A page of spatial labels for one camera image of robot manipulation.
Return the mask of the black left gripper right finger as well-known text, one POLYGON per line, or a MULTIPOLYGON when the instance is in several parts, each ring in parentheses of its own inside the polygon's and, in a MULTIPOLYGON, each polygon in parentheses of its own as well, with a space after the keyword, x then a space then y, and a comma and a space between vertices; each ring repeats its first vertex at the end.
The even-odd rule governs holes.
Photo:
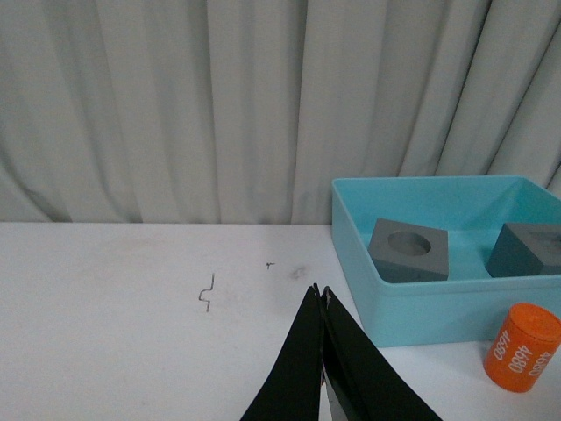
POLYGON ((323 370, 334 420, 438 420, 330 288, 322 294, 323 370))

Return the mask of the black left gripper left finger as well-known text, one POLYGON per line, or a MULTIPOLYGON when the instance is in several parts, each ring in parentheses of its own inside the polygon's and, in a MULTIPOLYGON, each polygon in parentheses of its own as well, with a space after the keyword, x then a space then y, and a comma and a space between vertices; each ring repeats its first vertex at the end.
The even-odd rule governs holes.
POLYGON ((323 381, 323 318, 319 289, 302 299, 273 368, 243 420, 317 420, 323 381))

